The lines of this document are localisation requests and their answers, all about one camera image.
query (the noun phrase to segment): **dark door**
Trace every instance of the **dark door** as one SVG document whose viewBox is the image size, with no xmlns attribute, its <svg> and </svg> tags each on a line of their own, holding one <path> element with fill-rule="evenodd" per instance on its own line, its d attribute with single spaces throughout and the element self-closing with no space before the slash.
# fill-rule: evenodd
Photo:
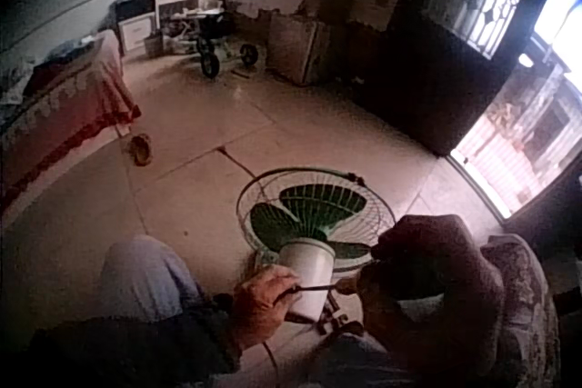
<svg viewBox="0 0 582 388">
<path fill-rule="evenodd" d="M 398 0 L 363 103 L 437 155 L 509 77 L 546 0 Z"/>
</svg>

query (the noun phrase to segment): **wire fan cage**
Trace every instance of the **wire fan cage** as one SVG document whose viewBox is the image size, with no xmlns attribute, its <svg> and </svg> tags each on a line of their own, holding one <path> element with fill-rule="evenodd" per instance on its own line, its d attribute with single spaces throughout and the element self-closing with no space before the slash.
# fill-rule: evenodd
<svg viewBox="0 0 582 388">
<path fill-rule="evenodd" d="M 271 259 L 297 237 L 336 252 L 335 271 L 371 260 L 369 247 L 396 220 L 386 202 L 354 174 L 290 167 L 257 176 L 241 192 L 236 214 L 246 240 Z"/>
</svg>

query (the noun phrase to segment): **fan blade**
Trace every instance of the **fan blade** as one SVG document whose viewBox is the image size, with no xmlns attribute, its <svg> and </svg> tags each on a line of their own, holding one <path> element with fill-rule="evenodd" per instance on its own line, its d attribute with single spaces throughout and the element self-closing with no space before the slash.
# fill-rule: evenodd
<svg viewBox="0 0 582 388">
<path fill-rule="evenodd" d="M 299 222 L 271 204 L 253 206 L 250 219 L 256 237 L 273 252 L 279 252 L 288 240 L 299 236 Z"/>
<path fill-rule="evenodd" d="M 325 231 L 359 213 L 366 198 L 348 188 L 331 184 L 296 185 L 283 190 L 279 200 L 308 229 Z"/>
<path fill-rule="evenodd" d="M 343 243 L 340 241 L 326 241 L 334 252 L 337 259 L 356 259 L 370 253 L 372 247 L 363 243 Z"/>
</svg>

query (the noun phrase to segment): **red bedspread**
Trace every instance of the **red bedspread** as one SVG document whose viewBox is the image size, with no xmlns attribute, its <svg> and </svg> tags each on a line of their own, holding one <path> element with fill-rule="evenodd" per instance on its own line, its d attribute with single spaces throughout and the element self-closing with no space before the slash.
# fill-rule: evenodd
<svg viewBox="0 0 582 388">
<path fill-rule="evenodd" d="M 67 65 L 37 67 L 27 90 L 19 114 L 2 126 L 2 212 L 84 140 L 140 115 L 122 79 L 112 31 Z"/>
</svg>

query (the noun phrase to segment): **person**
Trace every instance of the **person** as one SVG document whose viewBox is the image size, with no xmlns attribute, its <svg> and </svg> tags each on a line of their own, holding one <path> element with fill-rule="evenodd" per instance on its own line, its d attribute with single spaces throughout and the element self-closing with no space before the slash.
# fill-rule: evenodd
<svg viewBox="0 0 582 388">
<path fill-rule="evenodd" d="M 413 323 L 390 297 L 385 261 L 398 253 L 438 260 L 442 310 Z M 340 334 L 320 350 L 306 386 L 462 384 L 495 359 L 502 313 L 498 272 L 456 216 L 405 216 L 373 247 L 376 262 L 338 284 L 362 301 L 364 337 Z M 38 332 L 20 356 L 26 374 L 60 386 L 179 386 L 233 373 L 241 353 L 270 338 L 300 294 L 272 265 L 237 286 L 229 313 L 209 301 L 165 244 L 140 236 L 114 245 L 99 288 L 100 317 Z"/>
</svg>

